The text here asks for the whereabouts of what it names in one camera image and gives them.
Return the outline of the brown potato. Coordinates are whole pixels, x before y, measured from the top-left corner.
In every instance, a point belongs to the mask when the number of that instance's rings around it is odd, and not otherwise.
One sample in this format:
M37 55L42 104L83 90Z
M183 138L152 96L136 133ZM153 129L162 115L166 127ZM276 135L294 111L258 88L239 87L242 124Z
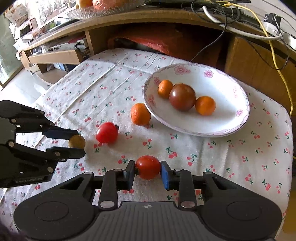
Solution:
M84 149L86 142L81 135L74 135L69 139L68 145L70 148Z

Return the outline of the small red tomato with stem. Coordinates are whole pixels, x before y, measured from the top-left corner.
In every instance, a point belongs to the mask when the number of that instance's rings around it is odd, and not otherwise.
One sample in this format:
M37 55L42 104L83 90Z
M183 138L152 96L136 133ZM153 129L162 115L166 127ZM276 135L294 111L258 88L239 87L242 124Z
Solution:
M135 163L135 174L144 180L152 180L160 170L161 163L154 156L141 156Z

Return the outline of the orange mandarin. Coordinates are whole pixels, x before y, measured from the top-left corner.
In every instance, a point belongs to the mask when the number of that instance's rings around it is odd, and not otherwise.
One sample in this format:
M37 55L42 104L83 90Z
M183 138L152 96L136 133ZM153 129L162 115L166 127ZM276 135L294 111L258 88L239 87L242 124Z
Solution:
M138 126L147 125L151 120L151 113L144 103L134 104L130 110L130 116L132 122Z
M163 80L158 87L158 95L163 99L169 99L170 92L174 85L170 80Z
M211 115L216 109L216 102L210 96L200 96L195 103L196 112L203 116Z

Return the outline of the orange mandarin front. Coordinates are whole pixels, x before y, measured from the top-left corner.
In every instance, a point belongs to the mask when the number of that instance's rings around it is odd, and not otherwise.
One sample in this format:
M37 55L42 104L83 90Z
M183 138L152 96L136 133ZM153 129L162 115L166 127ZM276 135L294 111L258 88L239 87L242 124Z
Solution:
M203 116L211 115L216 109L216 102L210 96L200 96L195 103L196 112Z

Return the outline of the dark red tomato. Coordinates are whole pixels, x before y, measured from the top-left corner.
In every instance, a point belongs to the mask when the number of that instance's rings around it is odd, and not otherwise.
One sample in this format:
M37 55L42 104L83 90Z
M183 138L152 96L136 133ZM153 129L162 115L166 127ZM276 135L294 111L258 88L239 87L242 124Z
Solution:
M169 96L169 102L179 111L189 111L196 102L195 90L186 84L175 84Z

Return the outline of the bright red oval tomato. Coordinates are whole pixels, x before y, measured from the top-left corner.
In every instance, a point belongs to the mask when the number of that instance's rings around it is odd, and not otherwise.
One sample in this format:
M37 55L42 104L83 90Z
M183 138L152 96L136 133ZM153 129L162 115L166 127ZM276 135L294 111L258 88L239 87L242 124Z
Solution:
M119 126L112 122L103 123L96 132L96 139L102 144L112 144L117 140Z

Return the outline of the cherry print tablecloth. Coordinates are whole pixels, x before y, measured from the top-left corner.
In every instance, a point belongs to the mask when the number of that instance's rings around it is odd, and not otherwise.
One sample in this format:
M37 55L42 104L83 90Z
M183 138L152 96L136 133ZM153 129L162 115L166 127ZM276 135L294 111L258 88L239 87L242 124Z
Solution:
M287 111L254 88L242 84L250 116L238 132L222 138L179 133L152 118L136 126L130 109L143 101L146 79L156 70L183 63L160 54L108 50L87 60L42 94L32 107L57 126L77 130L86 140L86 156L58 164L50 182L1 190L1 222L14 230L13 213L25 199L82 172L103 175L143 155L165 160L194 175L211 171L272 201L286 216L292 182L292 123ZM119 126L117 140L102 144L103 123Z

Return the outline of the white floral porcelain bowl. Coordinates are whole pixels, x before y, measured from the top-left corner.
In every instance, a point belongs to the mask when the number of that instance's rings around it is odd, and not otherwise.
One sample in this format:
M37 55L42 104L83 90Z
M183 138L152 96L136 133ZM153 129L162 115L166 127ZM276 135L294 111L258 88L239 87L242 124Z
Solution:
M198 137L224 137L241 129L250 115L238 80L201 64L166 66L147 78L144 103L165 126Z

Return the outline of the clear glass fruit dish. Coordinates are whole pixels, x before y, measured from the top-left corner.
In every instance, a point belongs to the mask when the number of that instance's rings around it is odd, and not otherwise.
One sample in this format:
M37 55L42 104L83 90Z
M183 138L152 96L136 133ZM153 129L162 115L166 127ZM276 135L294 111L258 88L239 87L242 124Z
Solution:
M127 1L76 1L73 10L67 13L69 18L76 20L86 20L97 16L107 16L124 13L136 9L147 1L127 0Z

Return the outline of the curved wooden tv stand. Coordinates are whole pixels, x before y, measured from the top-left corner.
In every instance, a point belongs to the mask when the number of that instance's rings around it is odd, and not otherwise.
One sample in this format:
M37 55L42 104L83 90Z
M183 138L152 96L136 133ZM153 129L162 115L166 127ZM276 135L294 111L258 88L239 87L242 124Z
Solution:
M81 20L44 34L20 51L22 63L78 64L77 51L34 56L33 50L67 37L84 36L93 56L119 46L120 40L165 55L216 67L261 90L295 115L295 51L286 42L245 37L182 9L140 8L127 13Z

